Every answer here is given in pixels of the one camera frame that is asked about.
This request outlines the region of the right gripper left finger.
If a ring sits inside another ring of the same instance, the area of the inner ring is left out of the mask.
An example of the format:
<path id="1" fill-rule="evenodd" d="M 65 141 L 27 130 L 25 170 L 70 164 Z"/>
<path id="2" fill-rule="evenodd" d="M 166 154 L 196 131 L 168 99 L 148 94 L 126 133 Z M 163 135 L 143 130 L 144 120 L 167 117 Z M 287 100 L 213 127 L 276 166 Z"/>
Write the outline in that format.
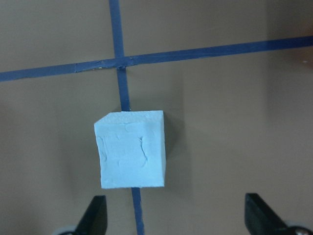
<path id="1" fill-rule="evenodd" d="M 75 235 L 105 235 L 108 227 L 106 196 L 94 196 L 74 230 Z"/>

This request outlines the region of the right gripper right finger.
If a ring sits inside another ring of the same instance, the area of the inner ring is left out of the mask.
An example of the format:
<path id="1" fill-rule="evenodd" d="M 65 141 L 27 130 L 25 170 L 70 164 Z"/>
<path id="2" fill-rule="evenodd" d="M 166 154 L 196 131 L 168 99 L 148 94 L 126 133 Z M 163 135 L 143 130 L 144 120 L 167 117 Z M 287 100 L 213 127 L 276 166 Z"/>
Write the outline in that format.
<path id="1" fill-rule="evenodd" d="M 257 194 L 245 195 L 245 226 L 251 235 L 283 235 L 288 226 Z"/>

